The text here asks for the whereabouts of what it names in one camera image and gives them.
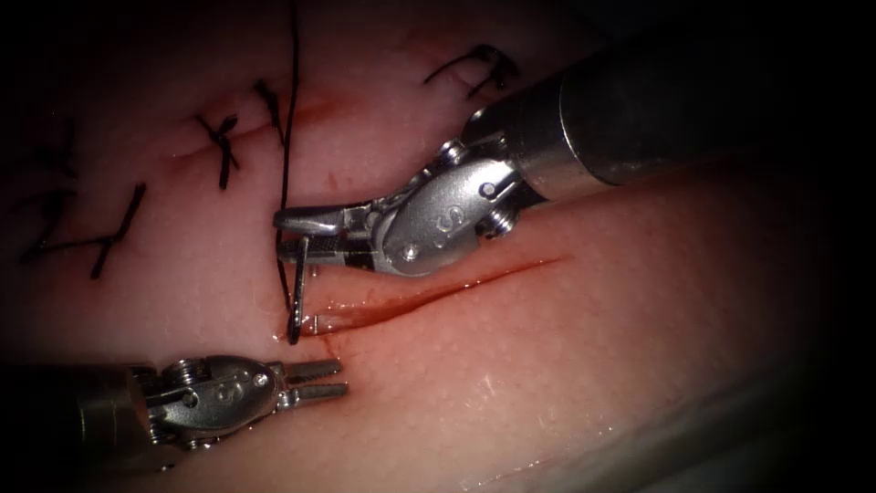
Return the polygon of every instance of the silver cylindrical shaft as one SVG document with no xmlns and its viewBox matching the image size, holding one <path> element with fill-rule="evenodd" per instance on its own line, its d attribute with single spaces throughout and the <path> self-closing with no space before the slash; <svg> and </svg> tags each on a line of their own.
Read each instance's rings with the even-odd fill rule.
<svg viewBox="0 0 876 493">
<path fill-rule="evenodd" d="M 529 186 L 563 201 L 782 131 L 782 76 L 751 32 L 666 28 L 476 112 L 461 141 L 501 135 Z"/>
</svg>

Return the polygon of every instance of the screw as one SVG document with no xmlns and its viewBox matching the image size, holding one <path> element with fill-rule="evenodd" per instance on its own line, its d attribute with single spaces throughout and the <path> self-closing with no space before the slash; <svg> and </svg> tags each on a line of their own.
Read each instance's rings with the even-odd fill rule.
<svg viewBox="0 0 876 493">
<path fill-rule="evenodd" d="M 267 375 L 265 375 L 264 373 L 257 373 L 253 377 L 253 383 L 256 387 L 264 387 L 265 385 L 267 385 Z"/>
<path fill-rule="evenodd" d="M 486 199 L 495 198 L 495 185 L 491 183 L 485 183 L 481 185 L 480 190 L 481 196 Z"/>
<path fill-rule="evenodd" d="M 408 262 L 413 262 L 413 260 L 416 260 L 418 255 L 420 255 L 420 248 L 417 247 L 416 243 L 409 243 L 405 245 L 404 249 L 401 251 L 401 257 Z"/>
<path fill-rule="evenodd" d="M 195 407 L 198 405 L 198 394 L 187 393 L 182 397 L 182 404 L 186 407 Z"/>
</svg>

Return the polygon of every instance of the interrupted suture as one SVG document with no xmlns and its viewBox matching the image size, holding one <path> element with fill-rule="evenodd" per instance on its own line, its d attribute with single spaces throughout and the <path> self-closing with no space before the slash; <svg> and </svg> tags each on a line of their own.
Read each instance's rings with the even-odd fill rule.
<svg viewBox="0 0 876 493">
<path fill-rule="evenodd" d="M 210 137 L 210 140 L 219 146 L 219 149 L 222 151 L 222 167 L 219 170 L 219 188 L 224 190 L 228 187 L 228 174 L 231 171 L 230 165 L 233 164 L 236 170 L 240 169 L 240 164 L 237 162 L 235 155 L 231 152 L 231 141 L 226 135 L 237 126 L 237 115 L 226 116 L 216 130 L 213 130 L 213 128 L 210 127 L 210 124 L 207 123 L 201 115 L 196 115 L 194 118 L 198 120 L 198 123 L 201 123 L 203 129 L 207 131 L 207 136 Z"/>
<path fill-rule="evenodd" d="M 103 266 L 107 261 L 107 256 L 110 254 L 110 249 L 114 245 L 119 243 L 122 239 L 124 239 L 125 235 L 128 234 L 130 224 L 133 221 L 134 216 L 137 214 L 137 210 L 140 208 L 140 203 L 142 202 L 143 196 L 145 194 L 146 184 L 137 184 L 137 186 L 134 187 L 134 194 L 130 198 L 128 210 L 125 211 L 125 216 L 122 217 L 121 224 L 119 225 L 119 228 L 116 230 L 115 233 L 111 235 L 97 236 L 89 239 L 67 241 L 50 246 L 42 246 L 31 258 L 47 255 L 52 252 L 57 252 L 59 250 L 64 250 L 67 248 L 85 247 L 88 245 L 100 245 L 100 253 L 98 254 L 98 259 L 95 260 L 94 267 L 91 268 L 91 278 L 100 278 L 100 273 L 103 272 Z"/>
<path fill-rule="evenodd" d="M 267 112 L 271 117 L 271 127 L 276 131 L 276 136 L 280 140 L 280 145 L 285 145 L 284 142 L 286 140 L 283 138 L 283 127 L 280 124 L 280 103 L 276 98 L 276 93 L 269 89 L 262 79 L 255 82 L 253 90 L 258 94 L 258 97 L 265 102 Z"/>
</svg>

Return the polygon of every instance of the blood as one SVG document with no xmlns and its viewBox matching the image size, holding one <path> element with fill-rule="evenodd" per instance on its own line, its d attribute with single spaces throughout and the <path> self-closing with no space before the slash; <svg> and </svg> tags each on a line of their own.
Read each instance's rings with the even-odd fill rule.
<svg viewBox="0 0 876 493">
<path fill-rule="evenodd" d="M 561 260 L 561 258 L 538 260 L 536 262 L 523 264 L 521 266 L 510 268 L 508 270 L 499 271 L 486 277 L 481 277 L 478 279 L 468 279 L 462 282 L 455 282 L 453 284 L 447 284 L 437 288 L 427 289 L 409 297 L 387 299 L 382 303 L 375 303 L 371 306 L 340 308 L 329 307 L 326 310 L 317 312 L 314 315 L 306 317 L 301 327 L 301 335 L 308 337 L 323 336 L 326 334 L 337 333 L 344 330 L 354 330 L 369 327 L 387 320 L 392 320 L 396 317 L 400 317 L 401 315 L 411 313 L 412 311 L 426 304 L 437 301 L 438 299 L 452 296 L 460 291 L 475 288 L 477 286 L 483 286 L 486 283 L 499 280 L 506 276 L 510 276 L 512 274 L 523 272 L 532 268 L 543 267 L 559 260 Z M 327 351 L 329 351 L 329 340 L 331 340 L 332 338 L 322 337 L 320 339 L 322 339 L 324 343 L 327 344 Z"/>
</svg>

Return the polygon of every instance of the black suture thread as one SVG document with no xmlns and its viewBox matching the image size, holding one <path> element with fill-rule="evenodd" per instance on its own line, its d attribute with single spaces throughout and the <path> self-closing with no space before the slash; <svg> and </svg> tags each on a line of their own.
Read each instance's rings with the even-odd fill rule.
<svg viewBox="0 0 876 493">
<path fill-rule="evenodd" d="M 506 86 L 506 77 L 517 77 L 520 75 L 520 71 L 517 69 L 517 64 L 508 55 L 503 53 L 499 48 L 486 44 L 476 45 L 465 55 L 456 57 L 449 62 L 441 65 L 434 72 L 429 74 L 429 76 L 426 77 L 426 79 L 424 79 L 422 83 L 428 84 L 429 81 L 434 79 L 434 77 L 437 76 L 439 73 L 463 60 L 477 59 L 488 62 L 490 61 L 490 59 L 492 59 L 492 57 L 496 57 L 496 63 L 495 65 L 493 65 L 493 68 L 490 69 L 489 75 L 487 75 L 486 79 L 478 82 L 471 90 L 469 90 L 465 98 L 467 100 L 472 98 L 490 80 L 493 80 L 495 82 L 495 87 L 497 89 L 504 89 Z"/>
<path fill-rule="evenodd" d="M 19 263 L 26 264 L 39 256 L 40 251 L 46 246 L 46 242 L 49 237 L 52 236 L 55 228 L 57 228 L 57 224 L 61 220 L 61 216 L 64 213 L 64 203 L 68 198 L 75 196 L 76 192 L 69 188 L 57 188 L 55 190 L 49 190 L 48 192 L 34 194 L 23 198 L 10 207 L 10 212 L 18 212 L 25 206 L 36 202 L 42 202 L 39 210 L 43 219 L 46 220 L 46 225 L 43 227 L 39 236 L 36 237 L 36 240 L 34 240 L 25 253 L 18 259 Z"/>
<path fill-rule="evenodd" d="M 237 162 L 234 153 L 231 152 L 231 141 L 226 135 L 237 125 L 237 115 L 226 116 L 216 130 L 213 130 L 201 115 L 195 115 L 194 118 L 198 120 L 198 123 L 200 123 L 203 129 L 207 131 L 207 137 L 209 137 L 210 140 L 222 150 L 222 167 L 219 169 L 219 188 L 224 190 L 228 187 L 228 174 L 231 170 L 229 165 L 233 164 L 236 170 L 240 169 L 240 164 Z"/>
<path fill-rule="evenodd" d="M 64 141 L 60 149 L 41 144 L 34 149 L 34 161 L 47 169 L 58 169 L 68 178 L 77 178 L 76 171 L 70 167 L 73 156 L 73 140 L 76 137 L 76 125 L 73 119 L 64 120 Z"/>
<path fill-rule="evenodd" d="M 280 103 L 277 100 L 276 93 L 269 89 L 262 79 L 255 82 L 253 90 L 265 102 L 267 112 L 271 116 L 271 127 L 276 130 L 276 136 L 280 139 L 280 146 L 284 146 L 283 127 L 280 125 Z"/>
<path fill-rule="evenodd" d="M 283 180 L 280 191 L 280 210 L 286 208 L 287 196 L 289 192 L 289 141 L 292 138 L 292 115 L 295 114 L 295 103 L 298 95 L 298 18 L 295 0 L 289 0 L 289 29 L 292 34 L 292 89 L 289 95 L 289 111 L 286 116 L 286 131 L 283 138 Z M 279 229 L 274 237 L 274 248 L 279 248 L 282 241 L 282 234 Z M 276 270 L 280 276 L 280 287 L 283 289 L 283 300 L 286 303 L 286 310 L 292 312 L 291 294 L 289 293 L 289 282 L 286 278 L 286 269 L 283 262 L 278 258 L 276 260 Z"/>
<path fill-rule="evenodd" d="M 145 194 L 146 184 L 137 184 L 137 186 L 134 187 L 134 195 L 130 199 L 130 203 L 128 204 L 128 210 L 125 211 L 125 216 L 122 218 L 119 229 L 116 230 L 115 234 L 98 236 L 96 238 L 84 240 L 68 241 L 64 243 L 58 243 L 56 245 L 46 246 L 40 248 L 39 255 L 47 255 L 49 253 L 57 252 L 59 250 L 73 247 L 83 247 L 85 245 L 101 245 L 98 259 L 94 263 L 94 267 L 91 269 L 91 278 L 100 278 L 100 274 L 103 271 L 103 266 L 107 261 L 107 256 L 110 254 L 110 249 L 113 245 L 119 243 L 125 237 L 125 235 L 128 234 L 130 224 L 133 221 L 134 216 L 137 214 L 137 210 L 140 208 L 140 203 L 142 202 L 143 196 Z"/>
</svg>

